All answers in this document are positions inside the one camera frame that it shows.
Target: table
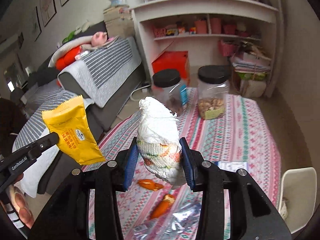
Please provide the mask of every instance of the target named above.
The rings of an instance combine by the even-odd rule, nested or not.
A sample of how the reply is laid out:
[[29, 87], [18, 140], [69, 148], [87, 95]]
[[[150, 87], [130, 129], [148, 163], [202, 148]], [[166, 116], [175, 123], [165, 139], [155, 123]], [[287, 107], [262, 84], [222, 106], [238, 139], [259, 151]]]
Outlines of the table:
[[[196, 107], [196, 89], [188, 88], [188, 108], [179, 117], [178, 129], [185, 137], [190, 149], [200, 151], [205, 160], [248, 162], [248, 171], [266, 193], [272, 203], [278, 205], [281, 159], [261, 111], [254, 100], [241, 96], [228, 95], [224, 117], [202, 120]], [[137, 112], [114, 127], [101, 141], [99, 147], [106, 157], [112, 160], [121, 150], [128, 149], [134, 136], [137, 136], [140, 113]], [[103, 163], [84, 166], [83, 171], [99, 168]], [[137, 185], [139, 179], [154, 179], [165, 185], [164, 189], [153, 192]], [[165, 194], [173, 194], [176, 201], [172, 208], [188, 202], [200, 202], [202, 192], [193, 193], [185, 184], [177, 190], [156, 178], [144, 167], [139, 157], [128, 191], [117, 192], [119, 216], [124, 239], [132, 239], [133, 227], [148, 219], [153, 207]], [[195, 239], [197, 225], [182, 233], [178, 239]], [[225, 192], [225, 239], [230, 234], [230, 212], [228, 195]], [[94, 232], [94, 190], [89, 201], [89, 236], [95, 239]]]

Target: tiled floor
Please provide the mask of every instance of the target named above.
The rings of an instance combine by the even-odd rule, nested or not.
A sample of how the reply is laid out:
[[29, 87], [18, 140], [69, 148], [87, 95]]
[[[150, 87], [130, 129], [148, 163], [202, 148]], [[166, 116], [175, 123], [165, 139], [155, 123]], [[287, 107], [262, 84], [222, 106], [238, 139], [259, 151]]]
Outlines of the tiled floor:
[[[191, 76], [190, 86], [197, 86], [196, 75]], [[139, 90], [133, 94], [133, 98], [138, 100], [149, 95], [149, 93], [142, 93], [142, 91]], [[282, 173], [288, 169], [310, 167], [311, 159], [301, 130], [281, 95], [275, 91], [272, 98], [256, 98], [255, 100], [278, 146], [281, 155]], [[129, 99], [113, 122], [111, 128], [138, 110], [139, 101]], [[50, 195], [48, 194], [38, 195], [35, 199], [27, 198], [35, 217], [38, 216], [49, 198]]]

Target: used diaper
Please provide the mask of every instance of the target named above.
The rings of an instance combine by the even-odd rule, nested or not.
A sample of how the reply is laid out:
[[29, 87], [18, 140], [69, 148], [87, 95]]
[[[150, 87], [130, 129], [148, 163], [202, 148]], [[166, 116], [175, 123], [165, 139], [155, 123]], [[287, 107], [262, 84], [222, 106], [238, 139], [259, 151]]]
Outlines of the used diaper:
[[186, 178], [181, 162], [177, 114], [172, 115], [152, 97], [140, 100], [139, 107], [137, 146], [145, 167], [171, 185], [182, 186]]

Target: pink pig plush toy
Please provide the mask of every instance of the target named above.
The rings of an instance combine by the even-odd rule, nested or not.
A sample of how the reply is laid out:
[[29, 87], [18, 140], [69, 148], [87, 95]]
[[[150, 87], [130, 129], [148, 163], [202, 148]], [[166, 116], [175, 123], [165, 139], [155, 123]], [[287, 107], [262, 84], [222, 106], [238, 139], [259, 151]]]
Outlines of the pink pig plush toy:
[[108, 34], [103, 32], [97, 32], [92, 36], [91, 45], [92, 47], [98, 47], [105, 44], [108, 40]]

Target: red plush toy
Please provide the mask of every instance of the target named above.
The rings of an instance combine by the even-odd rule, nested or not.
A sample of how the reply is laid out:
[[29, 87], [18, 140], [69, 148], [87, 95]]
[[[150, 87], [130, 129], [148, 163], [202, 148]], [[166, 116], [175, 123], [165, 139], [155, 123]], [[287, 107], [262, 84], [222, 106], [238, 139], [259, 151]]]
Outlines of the red plush toy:
[[69, 66], [70, 64], [76, 61], [75, 56], [78, 55], [80, 52], [80, 46], [71, 49], [69, 52], [67, 52], [66, 55], [57, 60], [56, 68], [60, 71], [63, 70], [65, 67]]

